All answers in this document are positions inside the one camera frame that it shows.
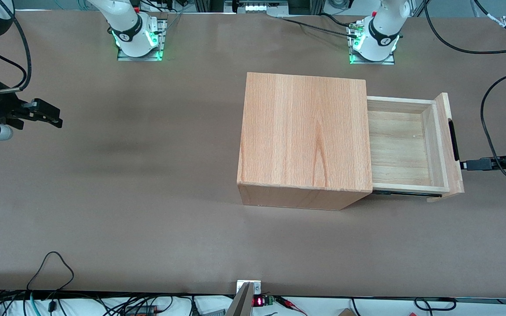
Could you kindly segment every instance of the wooden drawer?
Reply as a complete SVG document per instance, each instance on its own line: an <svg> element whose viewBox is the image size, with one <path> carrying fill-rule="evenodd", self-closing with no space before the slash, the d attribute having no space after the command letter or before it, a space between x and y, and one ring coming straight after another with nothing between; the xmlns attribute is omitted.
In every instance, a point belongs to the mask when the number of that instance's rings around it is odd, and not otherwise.
<svg viewBox="0 0 506 316"><path fill-rule="evenodd" d="M249 73L237 184L244 204L342 209L376 194L463 192L448 96L366 95L364 80Z"/></svg>

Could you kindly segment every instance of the wood grain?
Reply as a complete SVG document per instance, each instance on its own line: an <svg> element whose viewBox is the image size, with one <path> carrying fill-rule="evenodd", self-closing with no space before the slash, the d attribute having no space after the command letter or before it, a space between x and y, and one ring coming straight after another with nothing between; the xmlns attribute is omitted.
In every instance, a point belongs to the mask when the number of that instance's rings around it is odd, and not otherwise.
<svg viewBox="0 0 506 316"><path fill-rule="evenodd" d="M421 118L430 184L432 186L448 187L444 148L441 141L441 125L438 120L438 106L431 104L427 110L423 111Z"/></svg>
<svg viewBox="0 0 506 316"><path fill-rule="evenodd" d="M368 97L375 190L449 191L433 100Z"/></svg>
<svg viewBox="0 0 506 316"><path fill-rule="evenodd" d="M374 183L430 186L420 114L368 111L368 126Z"/></svg>
<svg viewBox="0 0 506 316"><path fill-rule="evenodd" d="M346 202L372 192L366 97L364 80L249 72L237 183L269 189L242 188L243 203L301 207L300 190L341 191ZM279 201L267 197L275 186L300 190ZM308 207L329 202L316 194Z"/></svg>
<svg viewBox="0 0 506 316"><path fill-rule="evenodd" d="M462 170L460 170L460 160L456 160L454 157L452 138L450 137L450 128L448 127L448 121L452 120L448 93L441 93L434 101L438 107L438 120L440 122L442 148L444 160L446 162L446 174L448 176L448 187L450 191L447 194L443 194L441 198L430 197L427 199L428 202L436 202L442 198L464 193L464 181L462 180Z"/></svg>

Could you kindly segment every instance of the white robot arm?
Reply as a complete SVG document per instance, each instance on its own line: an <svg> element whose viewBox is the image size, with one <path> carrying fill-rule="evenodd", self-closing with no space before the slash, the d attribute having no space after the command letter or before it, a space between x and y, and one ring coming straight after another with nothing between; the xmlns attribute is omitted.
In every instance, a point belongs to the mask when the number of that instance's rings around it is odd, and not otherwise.
<svg viewBox="0 0 506 316"><path fill-rule="evenodd" d="M148 54L158 46L157 18L136 13L128 0L89 0L105 16L116 44L130 57Z"/></svg>
<svg viewBox="0 0 506 316"><path fill-rule="evenodd" d="M157 18L144 12L136 13L127 0L90 0L103 13L112 29L116 44L130 57L145 56L159 45L157 36ZM0 36L15 23L12 0L0 0ZM11 127L21 130L23 120L43 121L61 128L60 109L38 98L31 102L20 100L16 92L22 91L30 79L30 55L24 34L23 43L27 54L28 76L16 86L10 88L0 82L0 140L8 140L13 136Z"/></svg>
<svg viewBox="0 0 506 316"><path fill-rule="evenodd" d="M401 27L410 13L407 0L381 0L376 14L361 21L363 28L355 32L358 38L353 50L370 61L385 60L395 49Z"/></svg>

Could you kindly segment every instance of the wire bundle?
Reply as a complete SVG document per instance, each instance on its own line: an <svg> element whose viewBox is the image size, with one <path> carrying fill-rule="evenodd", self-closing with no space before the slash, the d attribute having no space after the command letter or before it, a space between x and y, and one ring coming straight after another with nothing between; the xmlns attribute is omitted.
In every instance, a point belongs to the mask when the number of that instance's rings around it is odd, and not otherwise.
<svg viewBox="0 0 506 316"><path fill-rule="evenodd" d="M298 306L295 306L293 302L290 302L289 300L287 300L286 298L283 298L282 296L275 296L275 302L277 302L278 304L281 304L285 308L295 310L297 312L301 312L302 314L304 314L304 316L307 316L306 312L304 312Z"/></svg>

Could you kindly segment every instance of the cylindrical metal part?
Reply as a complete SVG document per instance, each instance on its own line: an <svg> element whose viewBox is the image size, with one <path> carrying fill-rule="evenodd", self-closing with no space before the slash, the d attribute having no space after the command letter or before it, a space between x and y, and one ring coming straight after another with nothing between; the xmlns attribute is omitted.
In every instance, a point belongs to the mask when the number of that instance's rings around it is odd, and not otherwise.
<svg viewBox="0 0 506 316"><path fill-rule="evenodd" d="M13 129L7 125L0 124L0 140L10 140L13 137Z"/></svg>

